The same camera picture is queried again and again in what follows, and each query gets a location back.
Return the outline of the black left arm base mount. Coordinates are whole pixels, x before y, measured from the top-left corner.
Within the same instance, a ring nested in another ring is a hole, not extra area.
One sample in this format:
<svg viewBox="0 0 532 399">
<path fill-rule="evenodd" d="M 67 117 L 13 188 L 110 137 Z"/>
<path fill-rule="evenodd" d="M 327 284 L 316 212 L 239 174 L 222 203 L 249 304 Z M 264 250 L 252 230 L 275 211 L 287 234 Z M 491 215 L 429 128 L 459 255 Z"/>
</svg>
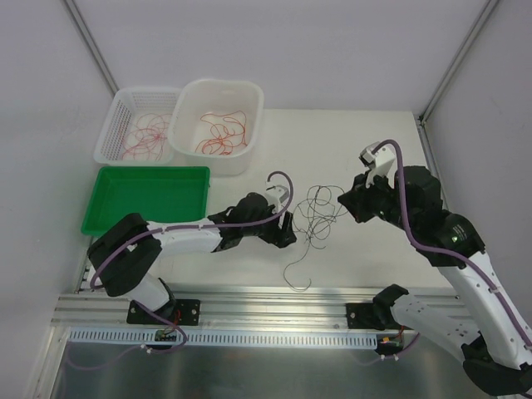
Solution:
<svg viewBox="0 0 532 399">
<path fill-rule="evenodd" d="M 165 325 L 163 320 L 178 326 L 197 326 L 200 318 L 201 301 L 197 299 L 173 299 L 160 309 L 153 311 L 156 318 L 148 314 L 138 303 L 131 301 L 126 317 L 130 325 Z"/>
</svg>

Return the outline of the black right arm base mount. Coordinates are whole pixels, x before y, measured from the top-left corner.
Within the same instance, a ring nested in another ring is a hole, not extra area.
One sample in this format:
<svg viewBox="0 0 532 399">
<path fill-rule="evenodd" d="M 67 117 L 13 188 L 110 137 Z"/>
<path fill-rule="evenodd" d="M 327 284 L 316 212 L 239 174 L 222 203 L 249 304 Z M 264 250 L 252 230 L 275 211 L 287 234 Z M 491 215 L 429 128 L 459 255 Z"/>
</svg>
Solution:
<svg viewBox="0 0 532 399">
<path fill-rule="evenodd" d="M 384 308 L 375 303 L 347 303 L 345 309 L 349 329 L 385 331 L 401 328 L 392 317 L 390 308 Z"/>
</svg>

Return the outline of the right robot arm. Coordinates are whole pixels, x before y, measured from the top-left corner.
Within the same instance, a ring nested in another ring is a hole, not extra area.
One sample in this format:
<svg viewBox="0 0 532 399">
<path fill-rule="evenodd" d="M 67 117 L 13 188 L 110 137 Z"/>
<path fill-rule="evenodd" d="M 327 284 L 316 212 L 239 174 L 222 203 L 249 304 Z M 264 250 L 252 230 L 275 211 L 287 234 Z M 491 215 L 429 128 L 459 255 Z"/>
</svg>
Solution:
<svg viewBox="0 0 532 399">
<path fill-rule="evenodd" d="M 359 224 L 379 218 L 402 229 L 416 251 L 452 285 L 473 328 L 428 308 L 397 284 L 370 303 L 347 305 L 347 318 L 379 331 L 405 326 L 449 352 L 465 374 L 493 397 L 531 395 L 531 329 L 495 275 L 485 244 L 464 216 L 444 209 L 441 183 L 423 166 L 407 166 L 390 183 L 357 175 L 338 202 Z"/>
</svg>

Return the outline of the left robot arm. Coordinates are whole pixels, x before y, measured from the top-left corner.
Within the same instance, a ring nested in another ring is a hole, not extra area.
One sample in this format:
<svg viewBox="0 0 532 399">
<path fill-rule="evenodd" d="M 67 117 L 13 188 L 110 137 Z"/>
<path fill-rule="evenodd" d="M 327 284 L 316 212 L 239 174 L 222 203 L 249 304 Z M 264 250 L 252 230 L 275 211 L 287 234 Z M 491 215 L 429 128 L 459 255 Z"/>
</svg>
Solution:
<svg viewBox="0 0 532 399">
<path fill-rule="evenodd" d="M 149 222 L 128 214 L 103 234 L 87 251 L 95 273 L 93 289 L 111 298 L 138 303 L 156 323 L 167 323 L 175 313 L 175 297 L 161 278 L 150 274 L 156 260 L 177 254 L 214 254 L 256 237 L 283 249 L 296 241 L 293 197 L 271 187 L 264 194 L 251 192 L 235 206 L 189 223 Z"/>
</svg>

